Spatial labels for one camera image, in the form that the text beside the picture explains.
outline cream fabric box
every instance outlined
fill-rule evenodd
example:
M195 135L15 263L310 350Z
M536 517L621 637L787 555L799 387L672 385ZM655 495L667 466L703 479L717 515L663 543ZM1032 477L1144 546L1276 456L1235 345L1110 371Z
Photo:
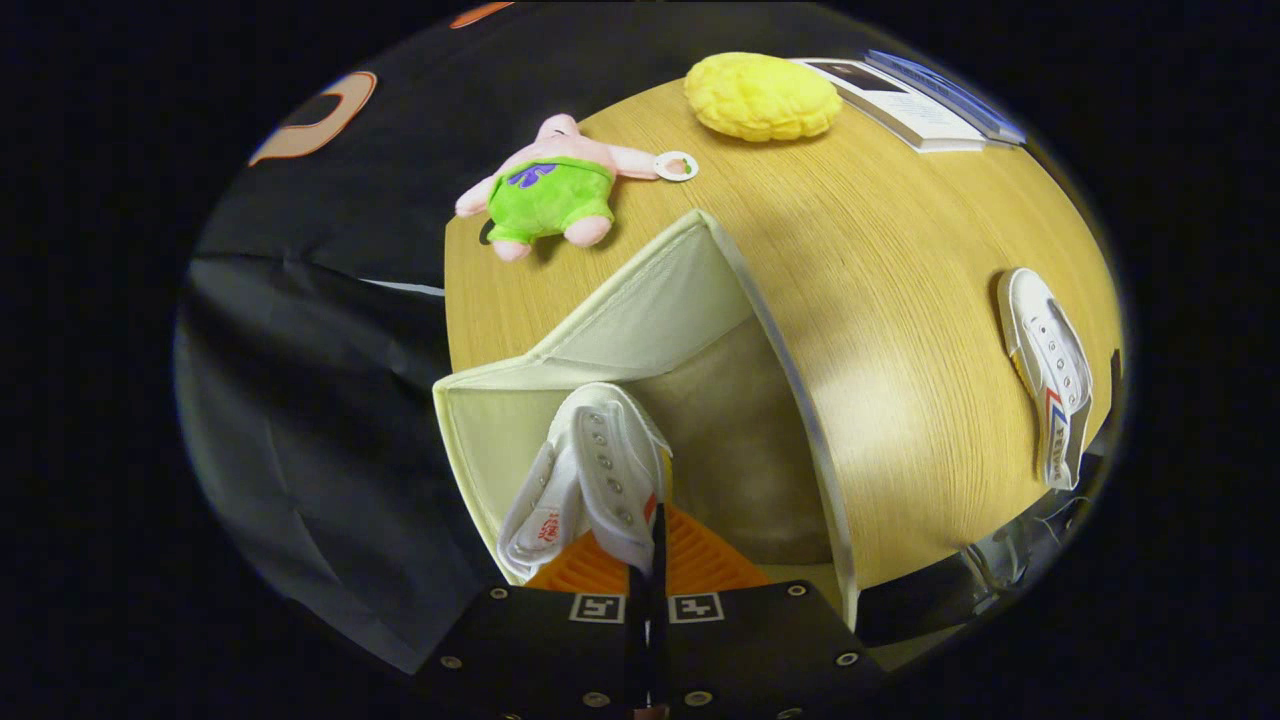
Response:
M840 486L820 424L710 215L692 210L667 228L525 355L435 383L449 462L495 562L552 416L590 382L625 387L672 442L677 506L776 582L813 582L854 625L850 533L831 511Z

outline white sneaker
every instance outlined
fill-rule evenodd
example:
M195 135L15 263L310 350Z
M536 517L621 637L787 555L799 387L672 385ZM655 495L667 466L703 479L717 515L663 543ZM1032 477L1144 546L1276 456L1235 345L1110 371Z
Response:
M1039 416L1036 466L1051 488L1080 482L1084 423L1093 405L1093 375L1084 346L1048 286L1028 268L1000 278L1005 350Z
M652 573L671 455L653 419L618 386L590 383L564 398L547 438L498 534L503 566L527 582L588 529L585 509L605 552Z

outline patrick star plush toy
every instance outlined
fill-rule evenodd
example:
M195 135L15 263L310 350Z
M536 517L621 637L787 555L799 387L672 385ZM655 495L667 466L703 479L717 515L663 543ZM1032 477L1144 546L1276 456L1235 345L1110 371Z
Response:
M573 245L589 247L613 227L614 178L657 179L655 160L643 150L582 137L573 118L553 115L531 145L462 193L454 209L462 218L488 209L494 223L489 242L508 263L552 234L564 233Z

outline blue book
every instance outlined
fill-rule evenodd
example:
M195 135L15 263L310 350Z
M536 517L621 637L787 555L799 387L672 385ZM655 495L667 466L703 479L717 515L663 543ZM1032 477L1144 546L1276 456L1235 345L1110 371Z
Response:
M881 53L879 50L870 50L867 53L867 64L888 73L946 105L951 111L968 120L991 140L1011 143L1027 142L1027 133L1019 129L1009 118L974 97L968 90L919 63L913 63L888 53Z

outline book cover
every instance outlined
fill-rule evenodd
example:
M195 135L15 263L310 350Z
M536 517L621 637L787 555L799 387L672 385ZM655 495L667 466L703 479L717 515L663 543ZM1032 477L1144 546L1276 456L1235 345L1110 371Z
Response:
M923 92L859 60L799 58L836 92L919 152L982 150L986 136Z
M867 61L872 67L886 72L891 77L910 85L915 90L946 105L980 129L987 137L1010 143L1027 142L1027 133L1009 118L932 69L899 58L897 55L881 53L879 50L868 51Z

